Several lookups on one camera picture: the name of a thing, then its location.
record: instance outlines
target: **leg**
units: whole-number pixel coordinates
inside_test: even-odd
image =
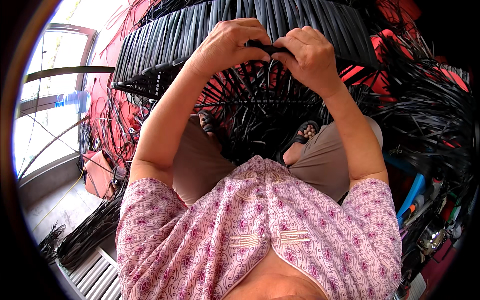
[[[365,118],[382,147],[380,126],[372,118]],[[335,122],[322,126],[320,133],[305,144],[300,150],[299,160],[290,167],[290,171],[337,202],[348,192],[350,177],[347,155]]]
[[[180,198],[193,205],[235,168],[202,129],[199,117],[191,117],[173,160],[173,189]]]

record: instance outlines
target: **sandal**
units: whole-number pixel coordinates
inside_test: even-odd
[[[205,115],[203,119],[200,119],[200,126],[203,126],[204,131],[216,133],[216,119],[212,113],[208,110],[202,109],[197,113],[197,116],[200,114]]]
[[[313,126],[313,129],[315,129],[315,133],[312,133],[312,136],[320,132],[320,127],[315,121],[306,121],[305,123],[300,125],[300,127],[297,129],[296,132],[301,131],[305,133],[305,131],[307,131],[308,125]],[[300,143],[305,145],[310,139],[311,138],[306,138],[305,135],[300,135],[300,134],[295,135],[285,147],[283,147],[280,151],[277,152],[276,154],[277,162],[287,167],[287,165],[285,164],[285,161],[283,160],[283,154],[285,154],[285,152],[293,145],[293,143]]]

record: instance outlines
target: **plastic bottle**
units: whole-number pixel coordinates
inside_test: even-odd
[[[65,105],[75,105],[77,114],[88,112],[90,109],[91,96],[89,91],[75,91],[71,94],[64,94],[60,101],[60,96],[57,96],[58,102],[55,107],[63,107]]]

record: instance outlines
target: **person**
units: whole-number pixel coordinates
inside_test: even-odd
[[[142,127],[117,230],[123,299],[389,299],[401,239],[378,125],[318,30],[273,44],[293,55],[270,57],[248,40],[271,45],[256,19],[218,23]],[[290,168],[259,156],[235,167],[202,129],[208,116],[191,112],[213,74],[270,59],[318,93],[335,122],[307,126],[307,143],[283,155]]]

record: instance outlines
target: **concrete floor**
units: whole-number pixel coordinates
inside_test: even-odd
[[[53,193],[43,197],[25,209],[25,221],[33,232],[33,237],[40,243],[58,222],[66,225],[62,237],[70,234],[102,203],[102,199],[86,191],[83,180],[75,184],[69,182]],[[73,189],[60,201],[67,191]]]

